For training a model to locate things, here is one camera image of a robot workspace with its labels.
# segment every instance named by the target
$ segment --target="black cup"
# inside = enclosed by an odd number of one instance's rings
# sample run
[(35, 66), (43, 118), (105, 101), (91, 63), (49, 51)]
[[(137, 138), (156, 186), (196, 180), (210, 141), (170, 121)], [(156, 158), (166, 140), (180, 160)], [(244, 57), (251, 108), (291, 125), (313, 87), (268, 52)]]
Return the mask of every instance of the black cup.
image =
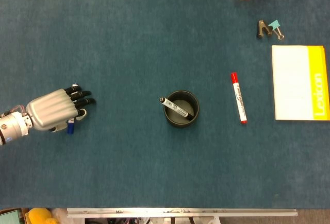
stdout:
[(192, 93), (184, 90), (179, 90), (170, 94), (167, 99), (194, 116), (192, 120), (188, 120), (187, 118), (174, 112), (170, 108), (164, 106), (164, 113), (166, 119), (168, 122), (170, 122), (171, 125), (179, 128), (184, 128), (195, 122), (200, 112), (200, 105), (198, 103), (198, 100)]

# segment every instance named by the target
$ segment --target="binder clip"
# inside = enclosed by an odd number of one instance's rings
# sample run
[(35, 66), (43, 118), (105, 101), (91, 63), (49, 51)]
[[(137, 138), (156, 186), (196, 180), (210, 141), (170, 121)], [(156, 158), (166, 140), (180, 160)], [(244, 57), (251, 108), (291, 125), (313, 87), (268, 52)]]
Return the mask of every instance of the binder clip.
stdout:
[(263, 31), (264, 30), (266, 31), (268, 36), (273, 34), (272, 29), (266, 24), (266, 22), (264, 22), (263, 20), (260, 20), (258, 22), (258, 34), (257, 34), (258, 38), (263, 37)]
[(284, 39), (284, 35), (281, 33), (281, 30), (278, 28), (280, 24), (278, 23), (278, 20), (273, 21), (271, 24), (269, 24), (269, 27), (273, 28), (274, 33), (276, 33), (279, 40)]

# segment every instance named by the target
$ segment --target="whiteboard marker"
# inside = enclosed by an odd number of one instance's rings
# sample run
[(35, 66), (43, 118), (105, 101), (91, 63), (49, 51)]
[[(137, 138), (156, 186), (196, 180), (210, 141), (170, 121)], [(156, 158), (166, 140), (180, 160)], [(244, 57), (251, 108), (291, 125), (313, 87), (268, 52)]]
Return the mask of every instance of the whiteboard marker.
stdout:
[(181, 116), (187, 118), (189, 121), (193, 120), (194, 116), (191, 115), (189, 112), (187, 112), (186, 110), (178, 107), (176, 104), (174, 104), (173, 102), (171, 102), (170, 100), (164, 98), (164, 97), (160, 97), (159, 98), (160, 103), (162, 103), (164, 106), (170, 108), (171, 110), (175, 111), (176, 113), (180, 114)]
[(241, 119), (241, 123), (246, 125), (248, 120), (246, 119), (246, 113), (245, 113), (245, 108), (244, 108), (244, 104), (243, 104), (241, 90), (239, 88), (237, 73), (232, 72), (231, 76), (232, 76), (232, 82), (233, 82), (233, 86), (234, 86), (234, 92), (235, 92), (239, 117)]

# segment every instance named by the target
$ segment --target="red marker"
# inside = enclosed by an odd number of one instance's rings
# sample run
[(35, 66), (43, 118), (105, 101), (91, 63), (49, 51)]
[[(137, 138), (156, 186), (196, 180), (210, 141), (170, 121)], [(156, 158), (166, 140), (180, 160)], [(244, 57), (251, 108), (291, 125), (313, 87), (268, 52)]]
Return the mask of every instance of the red marker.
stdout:
[(241, 118), (241, 123), (246, 125), (248, 120), (246, 119), (245, 108), (244, 108), (244, 104), (243, 104), (241, 90), (239, 88), (237, 73), (232, 72), (231, 76), (232, 76), (232, 82), (233, 82), (233, 86), (234, 86), (234, 92), (235, 92), (239, 117)]

